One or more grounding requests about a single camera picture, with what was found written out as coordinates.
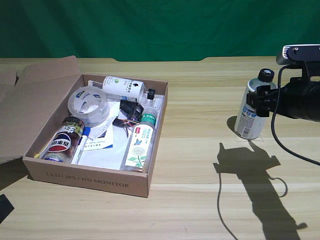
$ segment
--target bottle label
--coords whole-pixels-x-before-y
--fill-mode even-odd
[[[153,134],[151,126],[140,124],[134,127],[125,165],[143,168]]]
[[[257,116],[255,110],[245,104],[239,119],[236,132],[244,139],[255,139],[259,136],[266,118]]]
[[[141,122],[149,122],[152,125],[156,125],[156,117],[150,113],[145,113],[142,115]]]
[[[115,76],[107,76],[103,81],[103,91],[107,94],[121,96],[122,100],[137,102],[140,99],[140,92],[144,83],[131,79]]]

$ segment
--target cardboard box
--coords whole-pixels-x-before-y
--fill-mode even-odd
[[[147,197],[167,106],[168,83],[123,77],[145,82],[157,94],[164,95],[147,173],[33,158],[69,116],[69,96],[86,86],[88,80],[102,83],[105,78],[81,74],[74,56],[27,66],[18,80],[12,69],[0,74],[0,163],[23,156],[23,163],[36,181]]]

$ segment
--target camera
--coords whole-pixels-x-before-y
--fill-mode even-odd
[[[279,89],[259,86],[248,93],[246,102],[259,117],[269,117],[276,111],[292,119],[320,122],[320,82],[311,77],[320,76],[320,44],[285,45],[276,57],[282,67],[278,74],[278,86],[283,69],[301,69],[301,76],[290,78],[290,82]]]

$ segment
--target canned food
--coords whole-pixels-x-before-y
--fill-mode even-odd
[[[71,163],[84,128],[85,124],[79,118],[66,117],[43,159]]]

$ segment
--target bottle with green label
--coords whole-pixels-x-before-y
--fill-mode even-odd
[[[136,125],[126,147],[120,170],[145,173],[148,170],[158,112],[145,107],[141,121]]]

